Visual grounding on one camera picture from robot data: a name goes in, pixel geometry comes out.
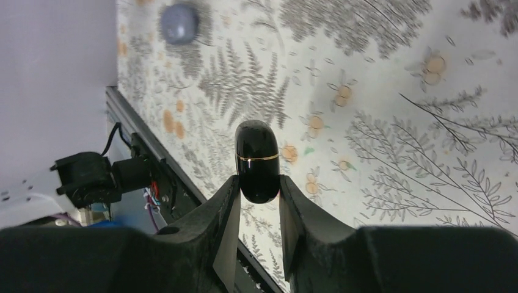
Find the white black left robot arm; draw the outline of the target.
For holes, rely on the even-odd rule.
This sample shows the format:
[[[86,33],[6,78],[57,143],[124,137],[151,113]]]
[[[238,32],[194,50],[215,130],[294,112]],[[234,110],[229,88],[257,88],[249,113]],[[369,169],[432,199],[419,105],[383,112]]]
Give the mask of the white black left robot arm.
[[[58,159],[49,169],[1,190],[1,228],[65,214],[91,204],[119,202],[122,195],[151,184],[147,159],[111,163],[106,156],[82,152]]]

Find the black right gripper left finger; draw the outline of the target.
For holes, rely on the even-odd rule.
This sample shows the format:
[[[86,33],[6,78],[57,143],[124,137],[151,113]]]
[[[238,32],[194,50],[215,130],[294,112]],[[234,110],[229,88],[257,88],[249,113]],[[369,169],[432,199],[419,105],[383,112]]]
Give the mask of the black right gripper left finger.
[[[148,235],[133,228],[1,231],[2,292],[232,292],[239,178]]]

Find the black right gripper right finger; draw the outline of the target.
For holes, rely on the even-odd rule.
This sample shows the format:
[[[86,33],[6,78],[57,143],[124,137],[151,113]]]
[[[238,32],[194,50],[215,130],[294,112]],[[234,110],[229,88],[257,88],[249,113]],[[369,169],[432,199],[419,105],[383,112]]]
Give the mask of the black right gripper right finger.
[[[517,240],[496,228],[352,228],[280,180],[292,292],[516,292]]]

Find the black round cap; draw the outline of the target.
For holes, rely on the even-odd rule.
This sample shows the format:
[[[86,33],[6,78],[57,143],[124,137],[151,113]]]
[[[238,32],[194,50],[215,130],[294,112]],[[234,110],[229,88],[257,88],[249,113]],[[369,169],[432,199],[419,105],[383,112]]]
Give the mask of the black round cap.
[[[260,120],[246,120],[235,133],[239,188],[251,203],[272,201],[280,189],[279,148],[273,130]]]

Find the purple earbud charging case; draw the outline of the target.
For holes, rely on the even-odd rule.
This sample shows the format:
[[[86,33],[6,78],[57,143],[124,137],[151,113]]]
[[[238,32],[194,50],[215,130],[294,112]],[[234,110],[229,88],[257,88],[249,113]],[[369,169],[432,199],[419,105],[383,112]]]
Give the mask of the purple earbud charging case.
[[[160,14],[159,28],[166,43],[174,46],[190,44],[198,34],[198,13],[190,4],[166,6]]]

